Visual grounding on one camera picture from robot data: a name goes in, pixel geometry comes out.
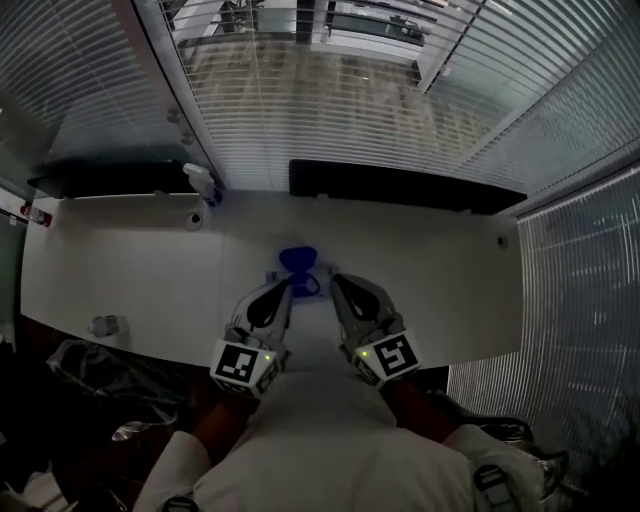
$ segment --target floor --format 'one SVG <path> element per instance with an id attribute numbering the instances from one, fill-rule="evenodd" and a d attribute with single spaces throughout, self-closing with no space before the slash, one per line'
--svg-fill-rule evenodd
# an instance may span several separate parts
<path id="1" fill-rule="evenodd" d="M 234 170 L 230 188 L 286 190 L 291 159 L 329 154 L 455 173 L 490 129 L 422 94 L 409 64 L 277 40 L 203 44 L 180 56 L 221 168 Z"/>

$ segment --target white desk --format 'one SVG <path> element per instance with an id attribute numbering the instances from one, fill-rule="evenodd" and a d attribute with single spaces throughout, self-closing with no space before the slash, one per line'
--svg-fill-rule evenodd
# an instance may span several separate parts
<path id="1" fill-rule="evenodd" d="M 308 244 L 341 271 L 386 288 L 427 366 L 520 347 L 513 219 L 244 192 L 227 194 L 190 233 L 186 216 L 198 204 L 194 196 L 39 200 L 54 223 L 29 226 L 22 313 L 87 340 L 208 366 L 237 301 L 277 268 L 281 249 Z M 499 235 L 507 237 L 506 249 L 498 247 Z M 93 338 L 91 319 L 108 314 L 126 315 L 130 335 Z M 295 306 L 290 331 L 294 356 L 339 339 L 326 302 Z"/>

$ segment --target horizontal blind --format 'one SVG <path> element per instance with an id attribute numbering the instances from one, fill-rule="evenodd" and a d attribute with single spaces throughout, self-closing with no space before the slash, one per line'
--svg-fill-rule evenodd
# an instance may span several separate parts
<path id="1" fill-rule="evenodd" d="M 624 0 L 159 6 L 232 188 L 286 190 L 317 159 L 536 194 L 635 136 Z"/>
<path id="2" fill-rule="evenodd" d="M 579 483 L 640 393 L 640 170 L 519 228 L 522 350 L 452 366 L 449 393 L 481 414 L 522 417 L 542 443 L 569 448 Z"/>
<path id="3" fill-rule="evenodd" d="M 110 0 L 4 2 L 0 48 L 0 175 L 21 195 L 43 161 L 182 155 Z"/>

